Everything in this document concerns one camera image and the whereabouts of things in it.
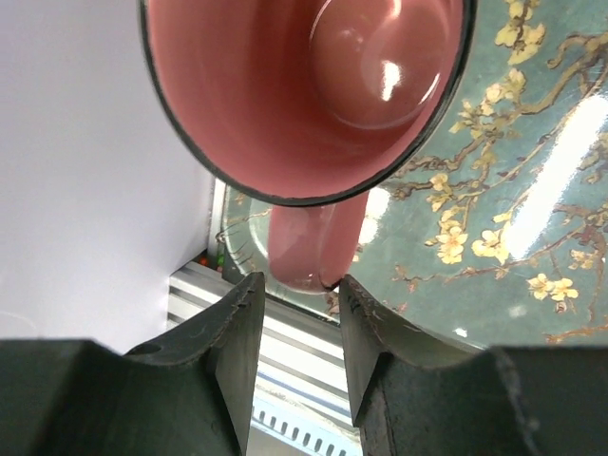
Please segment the pink floral mug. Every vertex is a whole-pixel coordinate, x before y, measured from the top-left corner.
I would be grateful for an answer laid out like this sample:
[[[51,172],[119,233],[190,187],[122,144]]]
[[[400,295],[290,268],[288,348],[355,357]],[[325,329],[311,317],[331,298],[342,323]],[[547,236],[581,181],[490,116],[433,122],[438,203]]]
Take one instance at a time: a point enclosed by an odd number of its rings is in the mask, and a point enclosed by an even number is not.
[[[473,1],[142,1],[162,110],[215,177],[272,205],[271,275],[321,294],[349,270],[369,191],[441,119]]]

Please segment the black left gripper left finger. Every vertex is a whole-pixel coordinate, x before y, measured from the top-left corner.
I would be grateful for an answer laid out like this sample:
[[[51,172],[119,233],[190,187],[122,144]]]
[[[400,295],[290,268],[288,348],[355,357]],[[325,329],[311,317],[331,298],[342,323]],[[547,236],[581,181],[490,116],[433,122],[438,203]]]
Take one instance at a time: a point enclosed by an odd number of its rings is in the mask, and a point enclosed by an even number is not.
[[[5,455],[242,455],[265,308],[253,273],[118,354],[90,340],[1,344]]]

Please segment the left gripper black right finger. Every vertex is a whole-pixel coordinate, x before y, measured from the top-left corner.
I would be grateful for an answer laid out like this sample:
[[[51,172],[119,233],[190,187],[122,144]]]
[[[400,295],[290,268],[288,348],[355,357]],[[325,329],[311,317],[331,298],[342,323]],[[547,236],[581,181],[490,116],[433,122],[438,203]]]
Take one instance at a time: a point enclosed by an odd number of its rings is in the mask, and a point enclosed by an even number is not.
[[[603,347],[452,346],[339,286],[351,418],[367,455],[603,455]]]

